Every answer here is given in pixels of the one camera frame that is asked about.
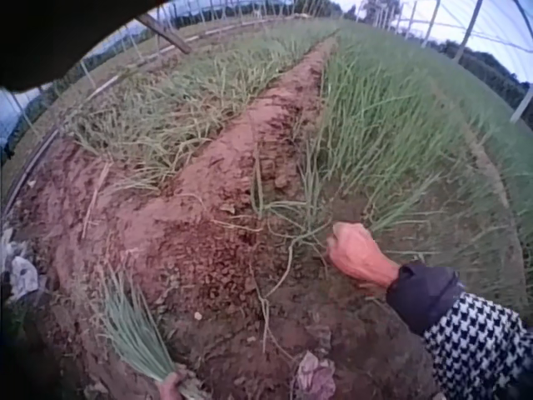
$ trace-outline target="tree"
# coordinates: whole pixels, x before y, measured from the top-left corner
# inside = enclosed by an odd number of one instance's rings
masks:
[[[457,54],[454,57],[453,61],[459,62],[459,60],[461,60],[463,53],[465,52],[465,47],[466,47],[466,44],[468,43],[468,39],[470,38],[470,35],[472,34],[474,25],[476,25],[476,19],[480,13],[481,4],[483,4],[483,0],[477,0],[476,7],[474,7],[474,13],[472,14],[472,19],[470,20],[470,24],[468,25],[468,28],[466,29],[466,32],[465,32],[465,37],[463,38],[463,41],[459,45],[459,50],[457,51]]]
[[[366,10],[364,23],[371,25],[379,23],[386,27],[401,13],[400,0],[368,0],[363,9]]]
[[[356,21],[357,20],[356,5],[355,4],[353,6],[351,6],[351,8],[348,11],[346,11],[346,13],[344,14],[344,18],[345,19],[351,19],[352,21]]]

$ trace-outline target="greenhouse support pole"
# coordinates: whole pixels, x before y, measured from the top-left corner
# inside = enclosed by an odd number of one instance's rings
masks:
[[[441,6],[441,0],[436,0],[435,9],[433,10],[433,15],[431,16],[430,25],[427,27],[426,37],[424,38],[424,42],[422,42],[422,48],[425,48],[427,46],[427,43],[430,40],[430,34],[431,29],[433,28],[433,24],[435,23],[436,14],[439,12],[439,7]]]
[[[529,103],[531,103],[532,98],[533,98],[533,84],[530,84],[529,90],[527,91],[526,95],[524,96],[524,98],[522,99],[518,107],[516,108],[515,112],[511,116],[511,123],[516,123],[516,121],[520,119],[520,117],[526,110]]]
[[[409,32],[411,31],[411,27],[413,26],[417,3],[418,2],[414,2],[413,4],[413,11],[411,12],[411,18],[409,18],[409,25],[407,25],[407,30],[406,30],[406,40],[409,39]]]
[[[87,77],[87,79],[91,83],[92,88],[96,89],[97,88],[97,84],[94,82],[94,79],[92,79],[92,76],[89,73],[89,70],[87,69],[87,66],[83,62],[83,59],[80,60],[80,65],[82,66],[83,73],[85,73],[85,76]]]
[[[133,36],[132,36],[132,33],[130,32],[129,27],[127,27],[127,25],[125,25],[125,28],[126,28],[127,35],[129,36],[130,40],[132,41],[132,45],[135,48],[135,53],[137,53],[137,55],[138,55],[138,57],[140,58],[141,61],[144,61],[144,57],[142,56],[141,52],[139,51],[139,47],[137,47],[137,44],[135,43],[135,40],[133,40]]]
[[[24,121],[26,121],[27,125],[29,126],[29,128],[32,130],[32,132],[36,135],[37,135],[37,131],[35,130],[35,127],[33,126],[32,124],[32,121],[30,121],[30,118],[27,116],[26,114],[26,109],[20,104],[20,102],[18,101],[17,99],[17,96],[15,96],[14,94],[11,95],[13,97],[13,100],[15,102],[15,104],[17,104],[17,107],[18,107],[18,110],[20,111],[20,113],[22,114],[23,118],[24,118]]]
[[[163,27],[158,21],[156,21],[156,19],[150,14],[146,13],[143,15],[139,15],[137,17],[137,20],[141,24],[145,25],[147,28],[153,30],[153,32],[155,32],[157,35],[163,36],[168,42],[179,48],[185,54],[191,52],[191,46],[189,46],[181,37],[179,37],[173,31],[165,30],[165,27]]]

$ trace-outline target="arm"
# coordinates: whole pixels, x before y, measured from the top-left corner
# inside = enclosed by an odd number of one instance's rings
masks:
[[[344,273],[387,290],[387,302],[424,338],[448,400],[533,398],[533,334],[515,312],[464,291],[449,268],[384,256],[361,224],[336,224],[328,254]]]

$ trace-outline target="black and white checkered fabric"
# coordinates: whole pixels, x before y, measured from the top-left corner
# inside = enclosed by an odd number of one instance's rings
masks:
[[[533,364],[533,334],[518,314],[469,293],[424,339],[447,400],[493,399]]]

